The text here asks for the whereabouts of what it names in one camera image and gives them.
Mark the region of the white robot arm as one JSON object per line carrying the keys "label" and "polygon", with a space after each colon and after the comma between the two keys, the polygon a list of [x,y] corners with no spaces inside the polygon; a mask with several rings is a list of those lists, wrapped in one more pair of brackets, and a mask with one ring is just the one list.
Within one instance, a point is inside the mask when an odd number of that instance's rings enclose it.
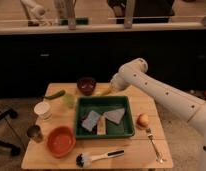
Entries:
{"label": "white robot arm", "polygon": [[203,136],[197,171],[206,171],[206,100],[185,93],[146,74],[148,64],[143,58],[120,66],[110,80],[113,91],[123,91],[130,85],[142,90]]}

